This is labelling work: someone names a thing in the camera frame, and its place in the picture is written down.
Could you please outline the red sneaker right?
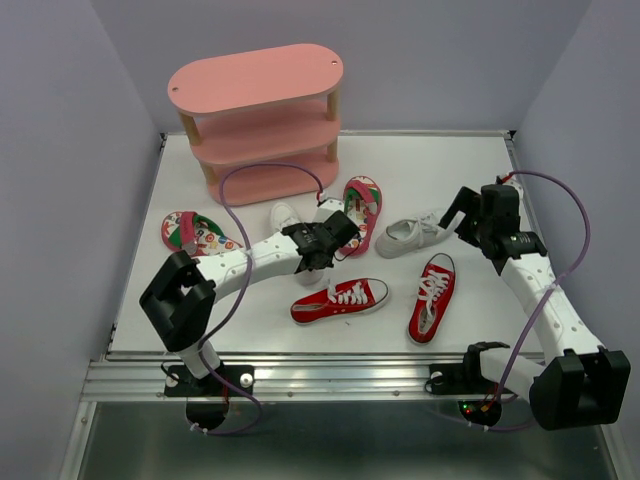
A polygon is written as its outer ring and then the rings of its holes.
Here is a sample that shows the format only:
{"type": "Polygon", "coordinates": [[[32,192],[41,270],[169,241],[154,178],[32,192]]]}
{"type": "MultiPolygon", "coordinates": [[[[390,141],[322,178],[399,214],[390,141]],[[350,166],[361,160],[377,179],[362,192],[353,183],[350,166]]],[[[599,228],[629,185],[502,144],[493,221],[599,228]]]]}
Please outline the red sneaker right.
{"type": "Polygon", "coordinates": [[[425,265],[419,278],[416,303],[408,324],[409,337],[418,344],[427,344],[436,336],[456,285],[456,270],[452,257],[435,254],[425,265]]]}

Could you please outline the red sneaker centre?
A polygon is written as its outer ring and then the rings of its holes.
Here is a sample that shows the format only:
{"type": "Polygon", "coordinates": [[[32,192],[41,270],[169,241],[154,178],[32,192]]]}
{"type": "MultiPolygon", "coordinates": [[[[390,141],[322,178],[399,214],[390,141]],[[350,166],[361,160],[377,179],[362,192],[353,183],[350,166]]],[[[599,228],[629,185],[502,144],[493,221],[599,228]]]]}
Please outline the red sneaker centre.
{"type": "Polygon", "coordinates": [[[296,300],[290,315],[299,325],[338,316],[368,314],[381,308],[390,298],[386,282],[375,278],[357,278],[327,286],[296,300]]]}

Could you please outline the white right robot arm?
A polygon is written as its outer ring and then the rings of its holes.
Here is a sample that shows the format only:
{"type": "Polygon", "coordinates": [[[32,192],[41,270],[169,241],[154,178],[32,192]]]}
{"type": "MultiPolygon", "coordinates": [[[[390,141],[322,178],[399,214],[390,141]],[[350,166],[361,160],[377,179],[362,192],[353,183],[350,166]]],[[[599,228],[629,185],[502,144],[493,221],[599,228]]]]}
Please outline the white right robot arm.
{"type": "Polygon", "coordinates": [[[463,216],[455,232],[490,260],[529,319],[523,332],[534,333],[544,361],[520,354],[523,344],[478,342],[468,346],[459,363],[440,367],[436,395],[473,395],[496,389],[483,406],[460,402],[463,418],[492,429],[500,420],[500,397],[510,392],[526,401],[545,430],[612,424],[617,421],[631,373],[620,350],[612,351],[588,329],[561,289],[540,237],[520,228],[521,198],[507,183],[485,185],[475,192],[459,190],[440,221],[463,216]]]}

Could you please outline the aluminium front mounting rail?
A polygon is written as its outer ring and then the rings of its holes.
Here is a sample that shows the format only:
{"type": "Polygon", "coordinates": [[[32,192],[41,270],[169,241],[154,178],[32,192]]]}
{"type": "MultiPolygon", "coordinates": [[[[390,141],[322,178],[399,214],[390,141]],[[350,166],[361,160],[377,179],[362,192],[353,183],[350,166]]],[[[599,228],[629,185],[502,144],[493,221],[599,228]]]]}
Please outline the aluminium front mounting rail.
{"type": "MultiPolygon", "coordinates": [[[[434,364],[459,363],[460,353],[354,355],[224,355],[228,366],[254,368],[253,395],[263,403],[411,401],[427,399],[424,384],[434,364]]],[[[111,359],[88,367],[85,402],[169,402],[163,359],[111,359]]]]}

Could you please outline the white sneaker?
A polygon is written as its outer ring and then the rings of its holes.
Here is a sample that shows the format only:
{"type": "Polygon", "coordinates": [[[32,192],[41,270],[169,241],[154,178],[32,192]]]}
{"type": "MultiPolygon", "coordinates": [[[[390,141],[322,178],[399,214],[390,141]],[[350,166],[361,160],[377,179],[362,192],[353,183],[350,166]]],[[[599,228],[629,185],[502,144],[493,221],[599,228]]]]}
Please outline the white sneaker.
{"type": "MultiPolygon", "coordinates": [[[[300,223],[301,219],[293,207],[285,202],[277,202],[270,210],[270,227],[273,233],[282,231],[285,227],[300,223]]],[[[322,270],[304,271],[295,276],[297,282],[303,286],[311,286],[319,282],[324,275],[322,270]]]]}
{"type": "Polygon", "coordinates": [[[441,227],[444,213],[444,209],[426,210],[388,225],[375,242],[376,252],[394,259],[442,243],[459,223],[455,217],[448,227],[441,227]]]}

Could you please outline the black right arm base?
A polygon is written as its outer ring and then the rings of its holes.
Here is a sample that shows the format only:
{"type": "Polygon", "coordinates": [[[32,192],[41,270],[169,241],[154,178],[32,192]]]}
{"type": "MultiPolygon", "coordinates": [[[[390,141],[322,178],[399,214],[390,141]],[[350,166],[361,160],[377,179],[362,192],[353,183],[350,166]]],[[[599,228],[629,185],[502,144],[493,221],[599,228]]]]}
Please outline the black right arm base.
{"type": "Polygon", "coordinates": [[[498,384],[481,376],[468,375],[461,363],[431,364],[424,391],[434,396],[456,397],[458,415],[467,426],[485,431],[512,431],[499,427],[502,403],[495,399],[498,384]]]}

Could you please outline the pink patterned sandal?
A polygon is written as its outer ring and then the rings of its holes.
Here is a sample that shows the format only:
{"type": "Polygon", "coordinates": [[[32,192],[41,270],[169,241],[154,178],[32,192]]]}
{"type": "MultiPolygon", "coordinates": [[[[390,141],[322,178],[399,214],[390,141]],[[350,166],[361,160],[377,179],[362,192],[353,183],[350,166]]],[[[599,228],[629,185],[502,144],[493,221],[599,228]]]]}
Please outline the pink patterned sandal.
{"type": "Polygon", "coordinates": [[[382,190],[367,176],[352,177],[343,191],[344,213],[358,227],[359,236],[342,247],[340,255],[360,256],[367,252],[382,211],[382,190]]]}
{"type": "Polygon", "coordinates": [[[170,251],[184,251],[190,257],[215,256],[242,248],[213,220],[195,211],[168,214],[161,224],[161,239],[170,251]]]}

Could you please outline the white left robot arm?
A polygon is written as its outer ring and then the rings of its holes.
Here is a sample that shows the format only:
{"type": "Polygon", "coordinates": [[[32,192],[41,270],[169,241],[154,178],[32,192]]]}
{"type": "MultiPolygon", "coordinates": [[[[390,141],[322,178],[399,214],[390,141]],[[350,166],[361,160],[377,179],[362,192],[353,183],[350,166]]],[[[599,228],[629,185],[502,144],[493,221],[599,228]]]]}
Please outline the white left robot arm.
{"type": "Polygon", "coordinates": [[[273,277],[323,270],[334,254],[360,230],[341,212],[322,222],[291,225],[254,244],[214,256],[171,254],[139,299],[165,349],[188,369],[188,382],[199,393],[215,392],[222,382],[220,359],[205,338],[215,303],[249,285],[273,277]]]}

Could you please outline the pink three-tier shoe shelf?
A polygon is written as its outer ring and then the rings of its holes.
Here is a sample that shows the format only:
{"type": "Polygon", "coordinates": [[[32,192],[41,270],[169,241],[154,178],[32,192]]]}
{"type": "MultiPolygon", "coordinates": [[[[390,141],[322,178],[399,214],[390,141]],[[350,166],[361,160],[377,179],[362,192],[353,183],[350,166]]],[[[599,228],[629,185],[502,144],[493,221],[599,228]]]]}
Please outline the pink three-tier shoe shelf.
{"type": "Polygon", "coordinates": [[[344,65],[317,44],[193,61],[170,78],[210,195],[232,206],[328,187],[339,171],[344,65]]]}

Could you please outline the red sneaker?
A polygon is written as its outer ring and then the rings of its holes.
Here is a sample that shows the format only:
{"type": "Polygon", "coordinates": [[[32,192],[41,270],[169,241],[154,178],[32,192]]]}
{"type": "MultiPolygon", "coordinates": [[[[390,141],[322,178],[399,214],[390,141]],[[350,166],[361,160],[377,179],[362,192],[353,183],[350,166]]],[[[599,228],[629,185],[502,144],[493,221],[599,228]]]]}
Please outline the red sneaker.
{"type": "Polygon", "coordinates": [[[452,257],[435,254],[425,265],[419,278],[416,303],[408,324],[409,337],[418,344],[427,344],[436,336],[456,285],[456,270],[452,257]]]}
{"type": "Polygon", "coordinates": [[[290,315],[299,325],[338,316],[368,314],[381,308],[390,298],[386,282],[375,278],[357,278],[327,286],[296,300],[290,315]]]}

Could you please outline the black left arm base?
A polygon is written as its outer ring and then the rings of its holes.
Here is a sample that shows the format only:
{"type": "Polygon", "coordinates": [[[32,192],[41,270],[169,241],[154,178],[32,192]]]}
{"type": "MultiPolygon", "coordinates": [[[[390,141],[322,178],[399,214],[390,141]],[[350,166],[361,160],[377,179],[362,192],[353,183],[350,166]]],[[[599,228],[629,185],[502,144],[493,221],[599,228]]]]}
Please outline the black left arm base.
{"type": "Polygon", "coordinates": [[[250,365],[222,364],[217,376],[195,378],[183,364],[162,363],[165,375],[163,395],[185,401],[185,419],[193,432],[205,436],[231,436],[252,428],[262,415],[260,402],[253,396],[254,368],[250,365]],[[257,413],[242,420],[232,408],[232,399],[249,400],[257,413]]]}

